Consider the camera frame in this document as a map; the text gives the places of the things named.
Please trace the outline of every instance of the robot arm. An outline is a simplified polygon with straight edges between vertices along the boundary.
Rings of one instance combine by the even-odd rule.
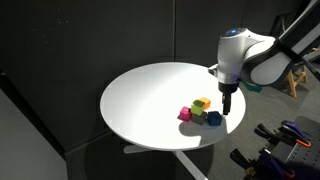
[[[257,86],[282,81],[295,63],[303,61],[320,80],[302,56],[310,46],[320,42],[320,3],[311,1],[301,16],[279,39],[255,34],[248,29],[232,29],[220,37],[218,66],[209,68],[219,81],[223,93],[223,114],[230,112],[231,94],[239,80]]]

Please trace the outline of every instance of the table leg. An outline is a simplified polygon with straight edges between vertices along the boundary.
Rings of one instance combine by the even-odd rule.
[[[123,149],[123,152],[126,154],[139,153],[139,152],[145,152],[145,151],[152,151],[152,149],[147,149],[147,148],[143,148],[136,145],[126,146]]]
[[[208,180],[182,151],[172,151],[196,180]]]

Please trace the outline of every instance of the table top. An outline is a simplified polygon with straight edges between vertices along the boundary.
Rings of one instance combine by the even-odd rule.
[[[222,114],[222,93],[208,68],[178,62],[150,64],[132,69],[104,90],[100,110],[111,130],[121,138],[149,149],[191,150],[211,145],[231,133],[245,114],[245,99],[238,88],[231,111],[220,126],[184,122],[177,117],[194,100],[211,100],[209,111]]]

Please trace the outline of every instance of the toy block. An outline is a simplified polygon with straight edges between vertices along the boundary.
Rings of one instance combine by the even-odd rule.
[[[203,98],[199,99],[199,101],[204,102],[204,110],[206,110],[210,107],[210,103],[211,103],[210,99],[203,97]]]
[[[201,116],[202,112],[204,110],[204,102],[195,100],[193,101],[193,104],[191,105],[191,113],[196,114],[198,116]]]
[[[203,125],[204,122],[206,121],[207,119],[207,112],[203,111],[201,116],[198,116],[196,114],[192,114],[191,116],[191,121],[196,123],[196,124],[199,124],[199,125]]]
[[[190,108],[188,107],[183,107],[181,110],[180,110],[180,115],[178,116],[179,119],[181,119],[182,121],[190,121],[191,119],[191,112],[190,112]]]
[[[222,116],[218,111],[211,111],[208,113],[207,120],[210,126],[220,126],[222,121]]]

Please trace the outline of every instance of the yellow block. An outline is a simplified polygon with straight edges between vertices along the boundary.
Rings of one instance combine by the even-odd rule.
[[[198,99],[198,100],[204,102],[204,109],[205,110],[210,107],[210,103],[211,103],[210,99],[208,99],[206,97],[203,97],[203,98]]]

